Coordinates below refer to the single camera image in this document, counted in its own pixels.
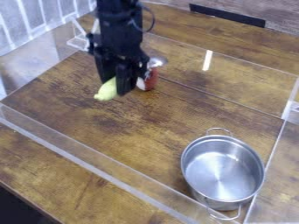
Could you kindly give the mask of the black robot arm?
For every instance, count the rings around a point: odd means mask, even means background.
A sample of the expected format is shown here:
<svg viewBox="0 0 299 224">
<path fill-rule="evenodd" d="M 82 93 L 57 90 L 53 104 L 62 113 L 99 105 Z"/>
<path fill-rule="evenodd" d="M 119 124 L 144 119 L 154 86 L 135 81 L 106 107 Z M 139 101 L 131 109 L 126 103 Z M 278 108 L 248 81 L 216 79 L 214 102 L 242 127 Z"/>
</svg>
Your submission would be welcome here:
<svg viewBox="0 0 299 224">
<path fill-rule="evenodd" d="M 95 57 L 102 83 L 116 79 L 123 96 L 144 78 L 150 57 L 142 49 L 143 6 L 139 0 L 96 0 L 100 33 L 90 32 L 88 53 Z"/>
</svg>

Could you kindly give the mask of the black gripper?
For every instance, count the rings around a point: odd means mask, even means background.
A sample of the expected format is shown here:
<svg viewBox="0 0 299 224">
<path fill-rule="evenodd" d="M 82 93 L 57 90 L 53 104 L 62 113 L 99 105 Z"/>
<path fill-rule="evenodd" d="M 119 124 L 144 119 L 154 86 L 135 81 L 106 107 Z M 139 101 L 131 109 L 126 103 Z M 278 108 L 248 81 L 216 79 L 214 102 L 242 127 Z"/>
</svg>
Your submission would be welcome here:
<svg viewBox="0 0 299 224">
<path fill-rule="evenodd" d="M 91 32 L 88 53 L 95 57 L 99 78 L 106 83 L 116 76 L 116 93 L 123 96 L 136 88 L 138 74 L 147 70 L 150 57 L 142 50 L 143 10 L 96 8 L 100 33 Z"/>
</svg>

